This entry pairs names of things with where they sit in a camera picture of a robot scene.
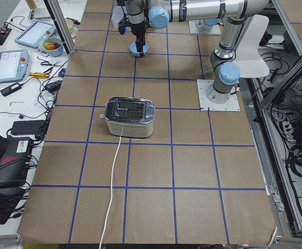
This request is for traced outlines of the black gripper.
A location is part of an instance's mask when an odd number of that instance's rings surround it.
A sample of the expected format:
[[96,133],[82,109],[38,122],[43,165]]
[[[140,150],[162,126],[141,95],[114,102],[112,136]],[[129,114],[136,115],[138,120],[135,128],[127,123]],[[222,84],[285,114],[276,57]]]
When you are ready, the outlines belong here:
[[133,35],[136,36],[136,53],[137,57],[144,57],[145,34],[147,28],[150,27],[149,19],[146,18],[139,24],[132,24],[127,17],[123,17],[118,22],[118,31],[121,35],[126,32],[127,27],[131,29]]

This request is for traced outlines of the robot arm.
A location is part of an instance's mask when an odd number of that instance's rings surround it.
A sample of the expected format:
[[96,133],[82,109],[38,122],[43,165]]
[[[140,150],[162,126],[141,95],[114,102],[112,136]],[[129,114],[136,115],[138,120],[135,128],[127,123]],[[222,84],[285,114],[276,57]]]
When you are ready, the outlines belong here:
[[148,17],[159,29],[170,22],[224,19],[218,45],[210,54],[215,79],[207,94],[211,102],[227,102],[242,70],[234,62],[236,50],[247,33],[251,19],[263,10],[267,1],[149,1]]
[[144,57],[145,33],[147,29],[145,13],[147,10],[147,1],[123,1],[127,13],[118,23],[118,31],[123,35],[127,27],[130,27],[133,35],[136,36],[135,48],[137,57]]

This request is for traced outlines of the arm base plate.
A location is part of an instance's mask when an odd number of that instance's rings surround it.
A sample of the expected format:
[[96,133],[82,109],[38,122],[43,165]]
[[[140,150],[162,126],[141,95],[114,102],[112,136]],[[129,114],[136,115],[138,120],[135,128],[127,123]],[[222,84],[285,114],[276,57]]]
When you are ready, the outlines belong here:
[[213,88],[214,80],[197,80],[198,98],[201,111],[239,112],[240,105],[235,88],[229,93],[218,93]]
[[220,19],[200,19],[190,20],[189,31],[191,35],[207,35],[207,36],[220,36],[221,29]]

